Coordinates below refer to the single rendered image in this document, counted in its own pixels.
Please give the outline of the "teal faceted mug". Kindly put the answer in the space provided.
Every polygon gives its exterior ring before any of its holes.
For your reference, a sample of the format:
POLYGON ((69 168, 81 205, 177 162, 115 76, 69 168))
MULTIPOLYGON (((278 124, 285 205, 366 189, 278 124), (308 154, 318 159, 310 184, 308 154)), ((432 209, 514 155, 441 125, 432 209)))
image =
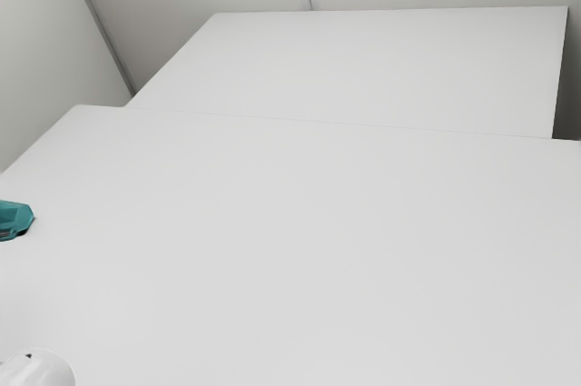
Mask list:
POLYGON ((0 242, 24 235, 33 221, 34 213, 28 204, 0 200, 0 242))

